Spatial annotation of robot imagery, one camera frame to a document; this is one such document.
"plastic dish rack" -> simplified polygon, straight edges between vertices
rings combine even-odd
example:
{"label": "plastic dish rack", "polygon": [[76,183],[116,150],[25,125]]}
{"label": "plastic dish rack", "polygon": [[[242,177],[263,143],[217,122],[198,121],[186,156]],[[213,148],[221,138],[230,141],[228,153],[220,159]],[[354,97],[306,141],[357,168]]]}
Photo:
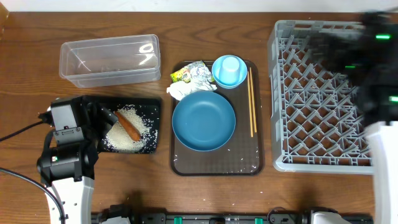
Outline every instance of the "plastic dish rack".
{"label": "plastic dish rack", "polygon": [[279,171],[373,174],[363,117],[344,74],[311,62],[309,34],[354,37],[355,22],[278,21],[268,41],[272,159]]}

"wooden chopsticks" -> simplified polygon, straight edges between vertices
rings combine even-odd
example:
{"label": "wooden chopsticks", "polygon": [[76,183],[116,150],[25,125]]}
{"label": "wooden chopsticks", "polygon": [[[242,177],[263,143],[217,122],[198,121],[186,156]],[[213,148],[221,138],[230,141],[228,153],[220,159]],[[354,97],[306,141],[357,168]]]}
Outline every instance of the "wooden chopsticks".
{"label": "wooden chopsticks", "polygon": [[253,138],[253,123],[254,123],[255,133],[257,133],[257,124],[256,124],[256,106],[254,104],[253,77],[251,73],[251,68],[249,69],[248,72],[248,96],[249,96],[249,115],[250,115],[250,136]]}
{"label": "wooden chopsticks", "polygon": [[250,88],[249,72],[248,72],[248,95],[249,95],[250,136],[253,138],[253,121],[251,118],[251,88]]}

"green light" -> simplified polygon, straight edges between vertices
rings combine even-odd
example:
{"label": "green light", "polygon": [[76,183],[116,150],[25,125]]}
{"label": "green light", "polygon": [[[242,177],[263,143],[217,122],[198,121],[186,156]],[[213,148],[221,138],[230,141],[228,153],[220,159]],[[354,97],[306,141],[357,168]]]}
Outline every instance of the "green light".
{"label": "green light", "polygon": [[398,103],[398,96],[390,96],[389,99],[390,99],[391,102]]}
{"label": "green light", "polygon": [[262,218],[255,218],[254,219],[254,224],[263,224],[264,220]]}
{"label": "green light", "polygon": [[182,217],[174,217],[174,224],[182,224]]}
{"label": "green light", "polygon": [[376,39],[379,40],[389,40],[391,38],[390,34],[378,34],[376,35]]}

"light blue cup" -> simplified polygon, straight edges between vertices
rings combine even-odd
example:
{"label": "light blue cup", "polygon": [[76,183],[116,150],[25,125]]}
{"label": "light blue cup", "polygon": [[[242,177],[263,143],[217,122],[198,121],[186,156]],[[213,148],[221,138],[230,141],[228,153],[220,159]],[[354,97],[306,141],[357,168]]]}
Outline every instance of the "light blue cup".
{"label": "light blue cup", "polygon": [[248,67],[239,57],[224,55],[214,62],[211,72],[219,86],[232,89],[246,79]]}

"rice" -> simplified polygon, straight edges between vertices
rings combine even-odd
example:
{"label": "rice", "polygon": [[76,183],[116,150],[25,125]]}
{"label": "rice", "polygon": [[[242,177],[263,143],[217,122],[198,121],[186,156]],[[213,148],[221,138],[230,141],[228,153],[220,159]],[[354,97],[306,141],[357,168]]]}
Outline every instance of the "rice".
{"label": "rice", "polygon": [[118,151],[138,151],[145,146],[148,140],[150,127],[146,126],[147,121],[144,121],[136,114],[135,109],[129,109],[130,106],[125,106],[118,109],[121,113],[141,134],[139,141],[134,141],[130,138],[126,130],[121,126],[119,121],[113,125],[112,129],[107,133],[105,143],[108,147],[113,147]]}

